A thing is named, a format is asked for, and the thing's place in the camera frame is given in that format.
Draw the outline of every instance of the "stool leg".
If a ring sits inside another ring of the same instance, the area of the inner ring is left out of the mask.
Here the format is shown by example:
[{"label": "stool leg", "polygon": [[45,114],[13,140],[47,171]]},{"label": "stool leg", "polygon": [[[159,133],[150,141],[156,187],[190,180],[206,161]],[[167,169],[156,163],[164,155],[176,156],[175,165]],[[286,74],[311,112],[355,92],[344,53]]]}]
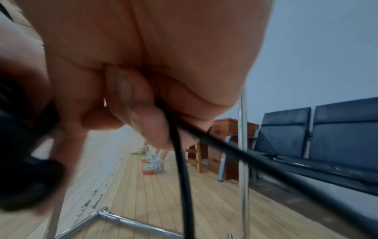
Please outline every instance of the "stool leg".
[{"label": "stool leg", "polygon": [[195,147],[196,147],[197,169],[198,169],[198,172],[203,173],[200,143],[196,143]]}]

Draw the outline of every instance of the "row of seats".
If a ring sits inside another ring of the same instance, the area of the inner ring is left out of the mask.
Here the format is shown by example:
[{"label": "row of seats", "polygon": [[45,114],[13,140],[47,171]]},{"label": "row of seats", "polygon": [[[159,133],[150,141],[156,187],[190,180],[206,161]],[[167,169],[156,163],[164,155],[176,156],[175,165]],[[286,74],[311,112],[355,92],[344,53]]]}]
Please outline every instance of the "row of seats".
[{"label": "row of seats", "polygon": [[283,170],[378,196],[378,97],[266,113],[254,150]]}]

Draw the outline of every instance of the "white wall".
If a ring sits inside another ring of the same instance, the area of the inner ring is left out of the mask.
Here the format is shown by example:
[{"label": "white wall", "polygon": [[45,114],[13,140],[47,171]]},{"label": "white wall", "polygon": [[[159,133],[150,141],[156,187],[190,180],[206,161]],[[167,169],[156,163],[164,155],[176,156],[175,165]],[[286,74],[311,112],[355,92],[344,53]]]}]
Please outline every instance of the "white wall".
[{"label": "white wall", "polygon": [[[378,96],[377,0],[276,0],[247,81],[248,121],[264,113]],[[219,118],[237,119],[237,107]],[[370,218],[378,198],[308,180]]]}]

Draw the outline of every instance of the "black wire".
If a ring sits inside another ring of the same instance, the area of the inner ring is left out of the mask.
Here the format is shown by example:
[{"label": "black wire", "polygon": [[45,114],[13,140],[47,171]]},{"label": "black wire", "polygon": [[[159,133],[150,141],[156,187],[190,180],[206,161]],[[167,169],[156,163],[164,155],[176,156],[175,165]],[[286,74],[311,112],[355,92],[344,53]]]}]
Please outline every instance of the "black wire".
[{"label": "black wire", "polygon": [[178,130],[174,122],[168,117],[168,111],[164,109],[163,105],[160,104],[160,108],[163,109],[165,115],[167,116],[169,124],[169,135],[173,144],[173,149],[176,154],[177,161],[177,171],[178,179],[180,182],[180,192],[181,192],[181,207],[182,207],[182,219],[183,219],[183,237],[184,239],[195,239],[195,228],[194,228],[194,215],[193,215],[193,204],[192,195],[190,192],[190,182],[188,170],[186,167],[186,159],[182,151],[181,139],[178,134]]},{"label": "black wire", "polygon": [[308,183],[300,180],[293,174],[287,173],[277,166],[273,165],[267,160],[267,158],[256,152],[243,152],[238,148],[221,141],[206,132],[198,129],[197,127],[183,121],[182,119],[176,117],[175,115],[165,111],[165,115],[169,122],[169,129],[171,134],[172,143],[176,150],[176,158],[179,169],[179,179],[181,198],[182,198],[182,207],[183,207],[183,219],[184,219],[184,238],[193,238],[194,237],[194,225],[193,225],[193,209],[191,205],[191,195],[189,187],[189,178],[186,171],[185,158],[183,157],[180,139],[177,133],[176,126],[189,133],[192,136],[199,138],[203,143],[208,144],[214,148],[217,148],[220,151],[225,152],[227,155],[235,157],[239,160],[242,160],[248,163],[250,166],[257,168],[261,171],[264,171],[271,176],[285,182],[289,186],[297,189],[303,194],[307,195],[310,199],[314,200],[318,204],[328,208],[329,210],[335,212],[350,224],[359,228],[361,231],[365,232],[371,238],[378,238],[378,228],[370,223],[365,217],[358,214],[354,210],[350,209],[343,203],[337,201],[336,199],[328,196],[317,188],[309,185]]}]

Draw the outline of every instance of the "chair backrest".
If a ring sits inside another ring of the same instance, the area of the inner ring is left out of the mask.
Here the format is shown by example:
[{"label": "chair backrest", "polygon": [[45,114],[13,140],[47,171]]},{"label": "chair backrest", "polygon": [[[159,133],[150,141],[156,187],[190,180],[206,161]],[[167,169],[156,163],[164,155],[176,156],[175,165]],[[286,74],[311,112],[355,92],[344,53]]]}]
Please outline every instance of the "chair backrest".
[{"label": "chair backrest", "polygon": [[303,157],[311,108],[266,113],[255,150],[270,155]]},{"label": "chair backrest", "polygon": [[378,97],[317,106],[309,158],[378,170]]}]

